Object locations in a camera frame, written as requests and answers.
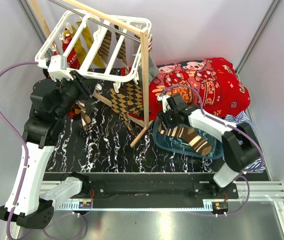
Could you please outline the red patterned sock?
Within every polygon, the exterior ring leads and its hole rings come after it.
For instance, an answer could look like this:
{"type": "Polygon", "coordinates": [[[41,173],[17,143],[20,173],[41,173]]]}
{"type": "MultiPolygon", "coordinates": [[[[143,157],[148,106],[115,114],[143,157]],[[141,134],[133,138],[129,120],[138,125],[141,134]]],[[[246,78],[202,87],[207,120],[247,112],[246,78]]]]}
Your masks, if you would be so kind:
{"type": "MultiPolygon", "coordinates": [[[[70,31],[67,28],[65,28],[64,32],[60,33],[59,39],[61,40],[61,43],[62,43],[62,50],[65,52],[65,50],[67,49],[67,47],[69,46],[69,44],[72,40],[72,36],[70,34],[70,31]]],[[[67,64],[70,68],[72,68],[72,69],[79,69],[80,68],[80,62],[79,62],[77,53],[74,50],[74,48],[72,48],[72,50],[70,51],[70,53],[66,57],[66,59],[67,59],[67,64]]]]}

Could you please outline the yellow sock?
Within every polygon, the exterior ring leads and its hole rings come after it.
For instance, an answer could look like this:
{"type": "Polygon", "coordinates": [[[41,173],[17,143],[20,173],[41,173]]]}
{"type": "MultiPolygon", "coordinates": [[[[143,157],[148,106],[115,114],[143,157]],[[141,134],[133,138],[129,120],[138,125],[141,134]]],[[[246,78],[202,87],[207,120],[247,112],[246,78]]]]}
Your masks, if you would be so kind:
{"type": "MultiPolygon", "coordinates": [[[[88,26],[86,26],[82,30],[81,35],[82,35],[82,37],[83,37],[83,39],[85,41],[87,49],[90,50],[94,41],[93,41],[93,38],[92,38],[92,35],[91,35],[91,32],[90,32],[88,26]]],[[[83,64],[86,56],[87,56],[87,52],[82,47],[82,48],[79,48],[78,51],[76,50],[76,54],[77,54],[77,58],[78,58],[78,61],[80,63],[80,66],[81,66],[83,64]]],[[[100,55],[98,53],[94,56],[92,62],[99,68],[104,68],[105,67],[104,62],[103,62],[102,58],[100,57],[100,55]]]]}

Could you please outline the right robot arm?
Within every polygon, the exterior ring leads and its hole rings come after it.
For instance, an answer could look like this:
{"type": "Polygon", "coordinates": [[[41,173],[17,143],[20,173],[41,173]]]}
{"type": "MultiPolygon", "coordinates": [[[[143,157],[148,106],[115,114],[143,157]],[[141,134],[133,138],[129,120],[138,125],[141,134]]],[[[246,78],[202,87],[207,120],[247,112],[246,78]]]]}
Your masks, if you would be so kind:
{"type": "Polygon", "coordinates": [[[214,174],[209,185],[210,195],[221,198],[227,187],[244,174],[248,165],[263,158],[253,129],[247,123],[233,124],[205,111],[202,105],[188,105],[180,94],[158,96],[162,110],[158,131],[162,135],[184,139],[197,153],[208,144],[196,129],[202,130],[222,143],[225,162],[214,174]]]}

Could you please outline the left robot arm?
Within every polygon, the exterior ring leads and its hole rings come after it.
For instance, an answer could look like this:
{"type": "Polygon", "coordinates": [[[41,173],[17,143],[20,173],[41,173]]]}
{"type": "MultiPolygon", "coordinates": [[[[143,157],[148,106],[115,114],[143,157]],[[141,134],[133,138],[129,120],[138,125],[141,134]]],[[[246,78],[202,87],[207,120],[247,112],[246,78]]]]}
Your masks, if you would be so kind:
{"type": "Polygon", "coordinates": [[[40,189],[65,118],[77,101],[92,97],[97,84],[96,79],[72,71],[71,79],[46,78],[33,86],[30,115],[21,135],[21,162],[11,195],[0,206],[0,220],[42,230],[60,205],[73,196],[85,198],[90,193],[89,177],[76,172],[45,193],[40,189]]]}

